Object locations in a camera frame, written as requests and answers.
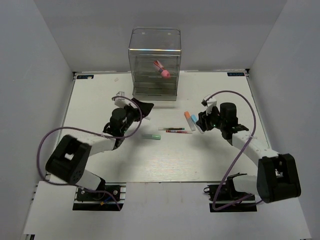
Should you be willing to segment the red gel pen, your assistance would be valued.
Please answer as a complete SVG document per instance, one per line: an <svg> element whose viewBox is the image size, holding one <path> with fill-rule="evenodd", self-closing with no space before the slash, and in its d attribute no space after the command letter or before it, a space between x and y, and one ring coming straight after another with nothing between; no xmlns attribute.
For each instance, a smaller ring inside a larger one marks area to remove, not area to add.
<svg viewBox="0 0 320 240"><path fill-rule="evenodd" d="M177 133L177 134L193 134L192 131L187 130L175 130L175 129L167 129L165 130L166 133Z"/></svg>

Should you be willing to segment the clear acrylic drawer organizer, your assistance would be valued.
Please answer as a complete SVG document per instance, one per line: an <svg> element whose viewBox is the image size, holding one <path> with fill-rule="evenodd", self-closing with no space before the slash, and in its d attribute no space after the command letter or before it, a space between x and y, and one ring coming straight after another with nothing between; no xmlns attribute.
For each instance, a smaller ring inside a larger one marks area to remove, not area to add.
<svg viewBox="0 0 320 240"><path fill-rule="evenodd" d="M181 57L181 31L178 28L134 28L128 46L133 97L140 101L176 101ZM170 78L160 75L154 61L161 62Z"/></svg>

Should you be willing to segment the pink marker tube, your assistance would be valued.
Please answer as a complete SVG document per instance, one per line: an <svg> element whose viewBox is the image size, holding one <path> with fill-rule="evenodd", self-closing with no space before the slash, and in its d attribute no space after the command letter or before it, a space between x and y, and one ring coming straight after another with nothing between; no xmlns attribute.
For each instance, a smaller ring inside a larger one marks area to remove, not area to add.
<svg viewBox="0 0 320 240"><path fill-rule="evenodd" d="M168 79L171 77L170 72L164 68L160 61L155 60L153 65L163 78Z"/></svg>

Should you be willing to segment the green highlighter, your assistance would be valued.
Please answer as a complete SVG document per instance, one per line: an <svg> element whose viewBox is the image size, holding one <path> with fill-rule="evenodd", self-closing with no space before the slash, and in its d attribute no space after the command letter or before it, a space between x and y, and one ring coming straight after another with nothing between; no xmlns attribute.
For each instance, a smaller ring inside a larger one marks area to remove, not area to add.
<svg viewBox="0 0 320 240"><path fill-rule="evenodd" d="M148 140L161 140L161 135L159 134L143 134L142 138Z"/></svg>

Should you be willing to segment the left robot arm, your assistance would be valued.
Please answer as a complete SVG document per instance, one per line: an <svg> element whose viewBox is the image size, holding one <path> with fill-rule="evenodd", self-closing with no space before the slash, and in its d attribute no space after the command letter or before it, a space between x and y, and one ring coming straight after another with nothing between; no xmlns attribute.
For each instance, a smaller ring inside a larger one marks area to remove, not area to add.
<svg viewBox="0 0 320 240"><path fill-rule="evenodd" d="M45 165L45 170L62 180L64 185L83 188L96 200L105 196L106 181L86 170L89 157L117 150L125 139L135 134L134 131L127 134L131 125L134 122L141 124L155 106L121 95L112 100L116 108L101 133L87 131L85 138L63 136Z"/></svg>

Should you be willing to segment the blue highlighter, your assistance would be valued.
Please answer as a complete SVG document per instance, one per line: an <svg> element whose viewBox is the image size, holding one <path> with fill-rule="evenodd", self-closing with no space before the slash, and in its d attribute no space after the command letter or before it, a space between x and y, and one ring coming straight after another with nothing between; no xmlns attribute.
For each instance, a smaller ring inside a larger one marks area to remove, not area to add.
<svg viewBox="0 0 320 240"><path fill-rule="evenodd" d="M197 130L201 133L201 134L204 134L204 132L202 131L202 129L197 125L197 121L198 121L198 118L192 114L191 116L191 120L193 121L195 127L197 128Z"/></svg>

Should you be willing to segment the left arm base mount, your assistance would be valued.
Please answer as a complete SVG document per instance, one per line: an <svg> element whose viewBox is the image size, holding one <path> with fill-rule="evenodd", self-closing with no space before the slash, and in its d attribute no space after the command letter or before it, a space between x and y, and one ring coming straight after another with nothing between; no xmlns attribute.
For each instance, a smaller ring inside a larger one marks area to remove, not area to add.
<svg viewBox="0 0 320 240"><path fill-rule="evenodd" d="M119 212L126 197L125 183L106 183L104 191L107 193L88 192L83 187L77 188L73 201L73 211L89 212Z"/></svg>

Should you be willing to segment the orange highlighter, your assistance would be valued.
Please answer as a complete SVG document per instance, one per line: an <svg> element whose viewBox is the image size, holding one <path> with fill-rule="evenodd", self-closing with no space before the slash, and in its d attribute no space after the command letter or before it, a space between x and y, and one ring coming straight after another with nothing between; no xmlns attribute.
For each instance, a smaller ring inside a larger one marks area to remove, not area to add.
<svg viewBox="0 0 320 240"><path fill-rule="evenodd" d="M184 117L185 117L185 119L186 119L186 121L187 121L187 123L188 123L188 125L190 127L190 130L191 131L195 131L196 127L195 127L194 122L193 122L193 120L191 118L191 115L190 115L190 113L188 111L184 112Z"/></svg>

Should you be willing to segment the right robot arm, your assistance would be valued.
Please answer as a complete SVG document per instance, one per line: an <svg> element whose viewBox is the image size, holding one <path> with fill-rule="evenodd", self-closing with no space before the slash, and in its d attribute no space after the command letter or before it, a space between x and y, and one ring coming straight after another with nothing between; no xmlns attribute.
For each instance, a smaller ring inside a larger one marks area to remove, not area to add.
<svg viewBox="0 0 320 240"><path fill-rule="evenodd" d="M289 153L280 154L254 138L249 129L238 122L234 103L210 106L198 114L196 125L203 132L220 130L231 146L239 149L240 154L246 155L257 166L256 175L237 173L225 177L222 191L229 198L238 200L256 195L264 203L272 203L301 195L295 158Z"/></svg>

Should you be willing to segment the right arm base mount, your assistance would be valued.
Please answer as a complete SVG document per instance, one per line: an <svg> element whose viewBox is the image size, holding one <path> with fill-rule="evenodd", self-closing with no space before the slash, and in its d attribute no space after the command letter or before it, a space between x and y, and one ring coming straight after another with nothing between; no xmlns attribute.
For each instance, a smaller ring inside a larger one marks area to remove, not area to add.
<svg viewBox="0 0 320 240"><path fill-rule="evenodd" d="M237 202L233 205L230 205L224 209L221 210L214 210L213 208L213 200L216 191L218 190L219 184L210 184L207 185L203 189L203 193L209 196L209 210L211 213L245 213L245 212L257 212L257 202L254 195L251 195L250 197L246 198L243 201ZM220 208L224 205L227 205L229 203L232 203L244 196L246 196L247 193L245 192L238 192L234 196L231 196L229 193L228 187L223 184L221 187L220 192L218 193L215 207Z"/></svg>

